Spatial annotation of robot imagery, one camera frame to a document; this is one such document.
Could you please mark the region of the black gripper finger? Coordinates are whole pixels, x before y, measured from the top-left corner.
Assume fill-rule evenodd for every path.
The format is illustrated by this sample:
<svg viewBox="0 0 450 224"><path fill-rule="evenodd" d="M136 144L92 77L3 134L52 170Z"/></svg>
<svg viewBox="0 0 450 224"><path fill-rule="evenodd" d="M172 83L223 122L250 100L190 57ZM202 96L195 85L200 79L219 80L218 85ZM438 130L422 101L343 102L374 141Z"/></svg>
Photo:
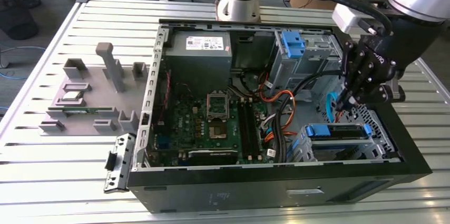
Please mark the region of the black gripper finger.
<svg viewBox="0 0 450 224"><path fill-rule="evenodd" d="M354 106L363 104L399 102L405 102L405 91L398 78L394 77L385 84L375 85L371 90L361 88L343 102L343 109L350 110Z"/></svg>
<svg viewBox="0 0 450 224"><path fill-rule="evenodd" d="M350 110L357 103L362 102L373 68L374 64L365 44L346 41L342 56L343 89L337 100L338 111Z"/></svg>

